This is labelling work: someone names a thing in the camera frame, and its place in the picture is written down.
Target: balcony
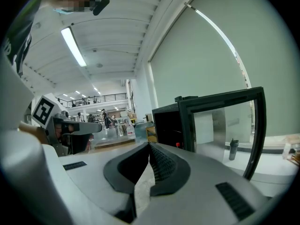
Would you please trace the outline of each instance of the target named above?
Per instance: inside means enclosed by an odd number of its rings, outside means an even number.
[[[86,97],[72,101],[60,99],[59,102],[68,110],[81,110],[99,106],[118,105],[128,102],[127,93],[111,94],[97,97]]]

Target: ceiling beam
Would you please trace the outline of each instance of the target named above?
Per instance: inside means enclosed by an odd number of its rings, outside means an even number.
[[[53,89],[55,88],[54,83],[50,82],[49,80],[43,78],[41,75],[39,75],[37,72],[32,70],[30,67],[26,65],[26,63],[23,64],[23,72],[24,75],[30,77],[31,79],[39,81],[41,84]]]
[[[151,60],[163,38],[184,10],[184,2],[190,1],[191,0],[161,0],[144,37],[136,61],[135,75],[142,63],[147,63]]]

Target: black and white qr marker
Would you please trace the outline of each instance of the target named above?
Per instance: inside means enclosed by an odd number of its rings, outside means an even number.
[[[32,118],[43,128],[46,128],[51,117],[60,112],[61,110],[55,102],[42,96],[33,111]]]

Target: black railing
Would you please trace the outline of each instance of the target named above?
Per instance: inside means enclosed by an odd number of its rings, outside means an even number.
[[[111,94],[111,95],[97,96],[97,97],[83,97],[81,99],[76,99],[72,101],[65,101],[60,99],[59,102],[64,107],[70,108],[70,107],[97,104],[103,102],[112,102],[112,101],[118,101],[124,99],[127,99],[127,93]]]

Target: rectangular light fixture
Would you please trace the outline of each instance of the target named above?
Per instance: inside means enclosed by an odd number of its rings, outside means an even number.
[[[67,46],[69,47],[69,49],[71,50],[72,54],[74,55],[75,59],[77,60],[79,66],[81,67],[85,67],[86,63],[83,60],[83,57],[78,49],[78,46],[75,42],[75,39],[73,37],[72,31],[70,28],[65,28],[63,30],[61,30],[61,34],[63,36],[63,38],[65,39]]]

